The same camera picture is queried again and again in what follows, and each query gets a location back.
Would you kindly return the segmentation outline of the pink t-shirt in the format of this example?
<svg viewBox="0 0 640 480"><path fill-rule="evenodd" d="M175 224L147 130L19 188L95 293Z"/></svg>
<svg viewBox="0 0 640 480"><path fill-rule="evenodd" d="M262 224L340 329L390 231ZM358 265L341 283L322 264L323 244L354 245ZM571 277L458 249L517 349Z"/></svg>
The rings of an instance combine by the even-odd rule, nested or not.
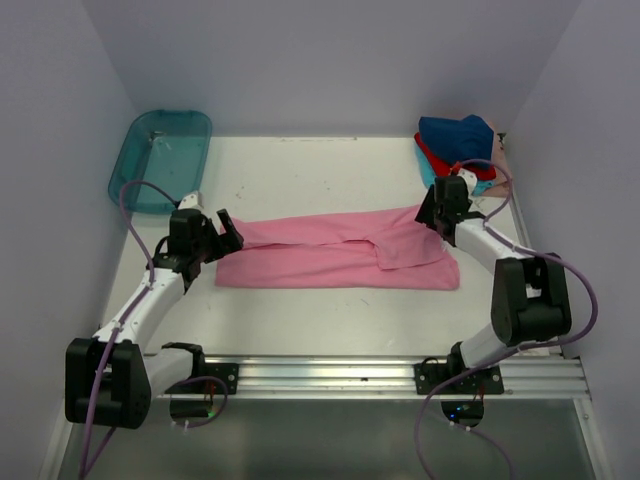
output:
<svg viewBox="0 0 640 480"><path fill-rule="evenodd" d="M235 223L244 247L218 262L218 287L453 291L455 258L415 222L417 207Z"/></svg>

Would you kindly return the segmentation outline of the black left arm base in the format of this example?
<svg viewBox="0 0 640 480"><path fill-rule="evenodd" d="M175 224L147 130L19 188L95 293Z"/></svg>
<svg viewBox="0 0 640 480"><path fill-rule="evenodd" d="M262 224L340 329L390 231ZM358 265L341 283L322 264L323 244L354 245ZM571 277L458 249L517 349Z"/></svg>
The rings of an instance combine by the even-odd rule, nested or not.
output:
<svg viewBox="0 0 640 480"><path fill-rule="evenodd" d="M215 377L225 384L229 395L237 393L239 380L239 365L237 363L209 363L207 362L203 370L196 375L200 377ZM222 387L210 380L199 380L194 383L186 384L184 382L172 386L168 394L193 394L193 395L210 395L222 394Z"/></svg>

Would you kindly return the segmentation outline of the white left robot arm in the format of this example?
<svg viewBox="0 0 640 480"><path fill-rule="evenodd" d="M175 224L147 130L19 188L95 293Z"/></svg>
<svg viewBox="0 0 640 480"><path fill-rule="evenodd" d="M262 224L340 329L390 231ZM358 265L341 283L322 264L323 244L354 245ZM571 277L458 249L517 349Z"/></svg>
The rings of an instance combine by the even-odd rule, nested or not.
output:
<svg viewBox="0 0 640 480"><path fill-rule="evenodd" d="M200 210L171 213L168 233L147 255L134 294L114 318L89 338L74 339L65 356L65 416L75 424L137 429L152 400L173 388L193 393L206 383L228 392L208 374L201 346L169 342L144 353L166 315L186 295L204 265L239 252L244 239L229 213L219 226Z"/></svg>

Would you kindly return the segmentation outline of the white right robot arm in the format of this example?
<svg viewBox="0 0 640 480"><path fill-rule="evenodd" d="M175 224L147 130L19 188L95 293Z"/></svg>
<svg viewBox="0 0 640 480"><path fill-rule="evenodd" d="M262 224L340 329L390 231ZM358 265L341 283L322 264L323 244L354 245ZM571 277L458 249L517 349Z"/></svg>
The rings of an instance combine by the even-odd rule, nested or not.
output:
<svg viewBox="0 0 640 480"><path fill-rule="evenodd" d="M522 253L510 240L498 240L484 220L482 213L471 209L467 184L457 175L438 177L416 215L416 222L469 254L493 275L487 326L454 344L445 362L427 358L417 364L418 383L435 387L447 381L454 391L468 392L481 380L478 365L510 348L546 342L571 329L563 266Z"/></svg>

